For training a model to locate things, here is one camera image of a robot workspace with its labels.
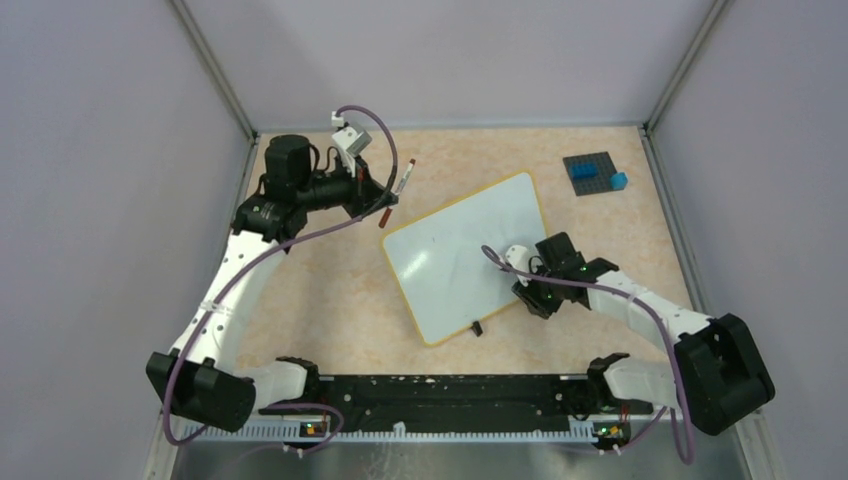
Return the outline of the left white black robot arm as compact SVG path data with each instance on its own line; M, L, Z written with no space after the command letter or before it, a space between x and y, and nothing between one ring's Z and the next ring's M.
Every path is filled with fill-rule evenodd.
M265 150L257 189L236 210L216 275L184 332L165 353L154 352L145 372L163 411L204 426L235 432L257 410L284 401L297 413L319 404L316 367L282 358L237 371L241 338L266 282L304 234L311 212L342 208L355 223L397 203L387 184L370 174L362 157L371 139L349 128L335 132L328 165L302 135L278 135Z

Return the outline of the white marker pen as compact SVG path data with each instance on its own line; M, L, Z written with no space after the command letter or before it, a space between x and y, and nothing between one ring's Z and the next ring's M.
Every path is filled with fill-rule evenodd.
M402 194L402 192L404 191L404 189L405 189L405 187L406 187L406 185L407 185L407 183L408 183L408 181L411 177L411 174L412 174L412 172L413 172L413 170L416 166L416 163L417 163L417 161L414 158L411 158L409 160L409 162L407 164L407 168L406 168L404 174L402 175L401 180L398 182L398 185L397 185L397 188L396 188L396 191L395 191L395 193L398 196L400 196Z

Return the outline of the yellow framed whiteboard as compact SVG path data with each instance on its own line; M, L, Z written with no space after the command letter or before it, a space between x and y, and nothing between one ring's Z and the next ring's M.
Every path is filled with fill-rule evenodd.
M422 342L436 346L517 302L516 275L486 258L546 238L535 182L519 171L397 227L382 239Z

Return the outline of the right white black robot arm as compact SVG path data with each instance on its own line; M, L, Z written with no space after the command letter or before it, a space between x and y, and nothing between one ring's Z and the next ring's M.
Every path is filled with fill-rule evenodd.
M640 285L603 258L586 259L560 232L529 248L499 255L516 275L513 293L548 319L566 303L621 322L667 358L648 362L628 354L600 359L600 376L586 385L589 404L612 412L625 400L663 406L699 431L716 436L770 403L776 386L747 323L680 306Z

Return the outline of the red marker cap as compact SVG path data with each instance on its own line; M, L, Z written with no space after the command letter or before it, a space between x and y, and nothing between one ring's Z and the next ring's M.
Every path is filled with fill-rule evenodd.
M386 227L386 225L387 225L387 223L388 223L388 221L389 221L389 219L390 219L390 217L391 217L392 213L393 213L393 209L392 209L392 208L386 208L386 209L384 210L384 212L383 212L383 214L382 214L382 216L381 216L381 218L380 218L380 221L379 221L379 223L378 223L378 227L379 227L380 229L384 229L384 228Z

